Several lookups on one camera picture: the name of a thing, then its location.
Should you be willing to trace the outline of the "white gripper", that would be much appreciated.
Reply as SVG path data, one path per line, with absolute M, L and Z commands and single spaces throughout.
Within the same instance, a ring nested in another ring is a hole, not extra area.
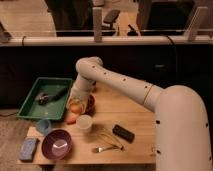
M 80 106 L 80 101 L 85 101 L 83 103 L 84 104 L 83 114 L 87 113 L 90 108 L 89 102 L 90 100 L 88 99 L 91 92 L 95 88 L 95 84 L 96 84 L 95 81 L 86 79 L 80 74 L 78 74 L 70 91 L 69 95 L 70 100 L 68 101 L 67 108 L 68 109 L 78 108 Z

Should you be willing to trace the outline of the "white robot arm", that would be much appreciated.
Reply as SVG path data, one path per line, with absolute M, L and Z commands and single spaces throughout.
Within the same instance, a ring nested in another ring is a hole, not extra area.
M 86 104 L 98 81 L 155 113 L 156 171 L 213 171 L 209 121 L 200 95 L 183 85 L 161 88 L 103 67 L 98 57 L 76 62 L 69 100 Z

